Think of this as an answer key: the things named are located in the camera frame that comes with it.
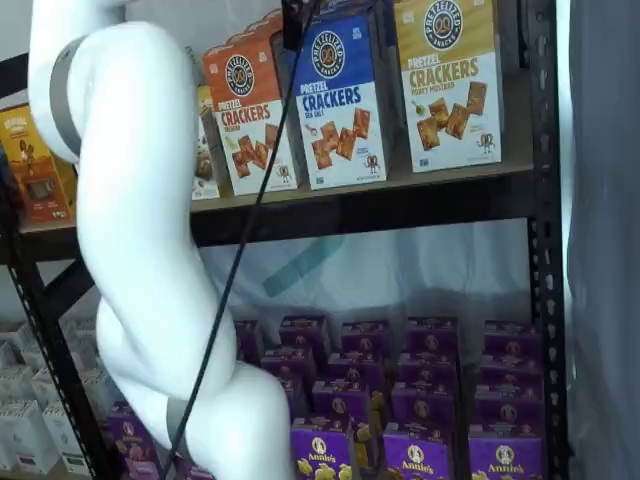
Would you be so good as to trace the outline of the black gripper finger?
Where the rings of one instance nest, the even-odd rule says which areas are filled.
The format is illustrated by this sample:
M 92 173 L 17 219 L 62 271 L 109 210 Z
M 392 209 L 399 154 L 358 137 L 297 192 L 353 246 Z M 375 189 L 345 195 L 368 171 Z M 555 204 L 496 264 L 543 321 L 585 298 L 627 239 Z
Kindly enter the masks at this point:
M 297 49 L 302 41 L 306 22 L 313 13 L 312 0 L 282 0 L 283 43 L 286 49 Z

